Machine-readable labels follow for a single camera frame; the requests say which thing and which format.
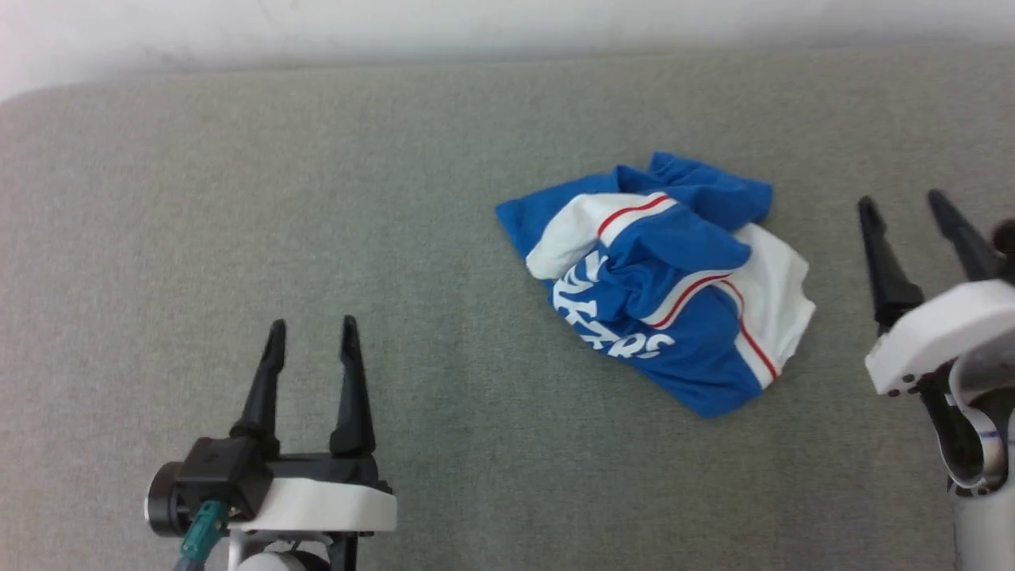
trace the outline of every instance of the fabric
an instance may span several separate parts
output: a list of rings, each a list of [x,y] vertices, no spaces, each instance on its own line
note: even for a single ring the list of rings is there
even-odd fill
[[[879,398],[856,218],[930,296],[931,187],[1015,211],[1015,50],[956,47],[139,78],[0,105],[0,569],[159,571],[155,471],[243,410],[288,324],[283,453],[326,450],[356,316],[399,528],[384,570],[948,571],[915,398]],[[493,208],[655,149],[770,182],[819,311],[703,421],[590,355]],[[219,546],[207,565],[225,569]]]
[[[657,152],[496,213],[583,341],[709,418],[771,384],[814,312],[807,263],[752,223],[770,204],[765,183]]]

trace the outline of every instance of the white wall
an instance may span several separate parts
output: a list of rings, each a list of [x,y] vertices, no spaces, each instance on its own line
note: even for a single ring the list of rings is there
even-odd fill
[[[1015,0],[0,0],[0,99],[152,71],[1013,40]]]

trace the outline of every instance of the white lettering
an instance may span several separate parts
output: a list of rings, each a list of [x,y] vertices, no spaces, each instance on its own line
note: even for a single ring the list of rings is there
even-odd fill
[[[579,301],[566,297],[574,296],[587,292],[593,284],[599,281],[599,270],[609,259],[608,256],[600,256],[599,252],[593,251],[582,261],[574,264],[563,277],[557,279],[553,284],[553,295],[551,297],[553,308],[557,311],[564,311],[564,320],[571,328],[585,330],[580,331],[582,341],[592,346],[596,351],[602,351],[609,347],[607,355],[618,359],[651,359],[659,355],[659,348],[665,345],[673,345],[673,340],[669,336],[657,334],[652,338],[646,338],[645,334],[632,334],[623,339],[608,330],[605,326],[596,322],[599,316],[599,306],[596,300]],[[578,276],[578,268],[585,264],[586,278]]]

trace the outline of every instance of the red stripe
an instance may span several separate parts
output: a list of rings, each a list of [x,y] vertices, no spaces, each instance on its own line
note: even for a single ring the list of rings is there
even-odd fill
[[[761,359],[761,362],[764,363],[764,366],[768,368],[768,373],[771,374],[771,380],[774,381],[775,377],[779,377],[779,374],[775,373],[775,368],[772,366],[771,361],[768,361],[768,358],[765,357],[765,354],[761,351],[761,348],[758,347],[758,344],[754,341],[754,338],[752,338],[751,335],[747,333],[747,327],[744,326],[743,308],[746,308],[747,304],[744,302],[743,295],[740,294],[740,290],[737,290],[736,285],[734,285],[733,283],[729,281],[723,281],[723,283],[729,285],[730,289],[733,290],[733,293],[736,294],[737,298],[740,299],[740,307],[742,308],[740,311],[740,333],[744,335],[744,339],[747,340],[748,344],[750,344],[751,349],[754,350],[754,353],[756,353],[757,356]]]
[[[599,224],[599,230],[597,231],[597,233],[599,235],[602,235],[603,231],[606,229],[606,226],[610,225],[610,222],[612,222],[613,220],[617,219],[617,216],[621,216],[623,214],[626,214],[627,212],[633,212],[634,210],[648,210],[649,208],[652,208],[653,206],[659,204],[660,202],[663,202],[664,200],[670,200],[670,197],[668,195],[664,194],[663,196],[660,196],[659,198],[653,200],[652,202],[649,202],[648,204],[642,204],[640,206],[628,206],[626,208],[621,208],[621,209],[617,210],[616,212],[613,212],[612,214],[610,214],[609,216],[607,216],[606,219],[603,220],[603,223]]]
[[[664,317],[663,320],[660,322],[659,324],[650,324],[649,327],[656,329],[662,328],[663,325],[665,325],[667,322],[670,320],[671,317],[673,317],[674,313],[677,313],[677,309],[680,308],[680,304],[683,303],[683,301],[687,299],[688,296],[693,294],[695,290],[698,290],[700,287],[702,287],[702,285],[704,285],[709,281],[715,281],[716,279],[722,279],[724,277],[729,277],[729,276],[730,273],[724,273],[723,275],[710,275],[708,277],[702,277],[701,279],[698,279],[694,283],[691,283],[690,288],[684,290],[684,293],[680,294],[680,297],[677,298],[677,303],[673,304],[673,307],[670,308],[670,313],[667,313],[666,317]]]

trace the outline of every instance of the jersey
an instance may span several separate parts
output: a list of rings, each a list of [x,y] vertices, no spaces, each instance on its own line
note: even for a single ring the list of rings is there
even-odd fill
[[[766,183],[658,152],[496,215],[582,340],[708,418],[769,386],[814,312],[807,262],[755,223],[771,200]]]

